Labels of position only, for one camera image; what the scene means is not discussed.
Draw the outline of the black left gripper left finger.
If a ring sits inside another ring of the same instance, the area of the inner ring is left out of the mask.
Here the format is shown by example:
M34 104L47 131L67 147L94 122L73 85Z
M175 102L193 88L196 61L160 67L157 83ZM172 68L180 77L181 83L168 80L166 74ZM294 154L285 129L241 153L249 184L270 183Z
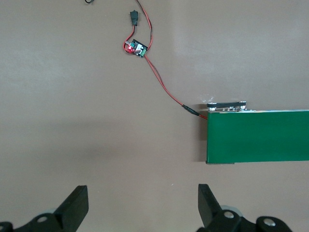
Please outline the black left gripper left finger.
M0 230L2 232L75 232L88 210L87 186L77 186L54 212L40 214L19 228L14 228L12 223L4 221L0 223Z

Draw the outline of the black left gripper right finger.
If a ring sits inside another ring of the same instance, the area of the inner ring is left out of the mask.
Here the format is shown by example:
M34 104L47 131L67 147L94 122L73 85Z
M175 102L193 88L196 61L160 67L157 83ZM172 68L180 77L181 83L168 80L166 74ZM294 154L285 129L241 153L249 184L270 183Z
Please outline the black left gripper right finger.
M291 231L285 222L276 217L261 216L253 223L230 208L223 209L207 184L198 185L198 211L204 225L198 229L199 232Z

